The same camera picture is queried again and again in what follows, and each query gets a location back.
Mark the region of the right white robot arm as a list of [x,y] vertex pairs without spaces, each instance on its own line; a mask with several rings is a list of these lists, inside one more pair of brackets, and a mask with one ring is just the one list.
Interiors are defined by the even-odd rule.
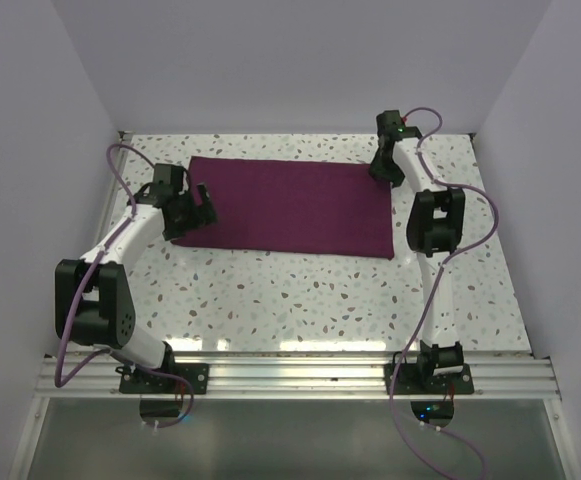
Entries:
[[415,379],[421,389],[434,393],[464,363],[453,317],[452,279],[442,271],[442,263],[457,251],[462,239],[465,193],[447,186],[438,170],[423,159],[423,135],[418,128],[407,126],[399,111],[380,113],[376,125],[378,148],[370,176],[393,187],[407,183],[414,192],[406,241],[416,254],[424,295]]

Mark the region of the purple surgical cloth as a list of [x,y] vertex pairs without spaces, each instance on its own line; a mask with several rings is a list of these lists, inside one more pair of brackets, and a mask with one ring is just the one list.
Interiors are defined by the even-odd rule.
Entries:
[[217,223],[175,240],[192,248],[394,256],[388,183],[362,164],[194,157]]

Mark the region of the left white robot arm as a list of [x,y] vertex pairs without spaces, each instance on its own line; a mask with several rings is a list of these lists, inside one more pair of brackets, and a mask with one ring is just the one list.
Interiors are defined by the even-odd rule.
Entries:
[[62,386],[78,372],[63,366],[70,342],[100,349],[142,367],[142,379],[155,392],[171,390],[178,379],[172,348],[138,325],[128,274],[147,247],[159,238],[173,241],[217,222],[203,183],[192,184],[188,170],[157,164],[152,180],[129,194],[112,230],[76,260],[55,269],[55,329],[60,339],[55,381]]

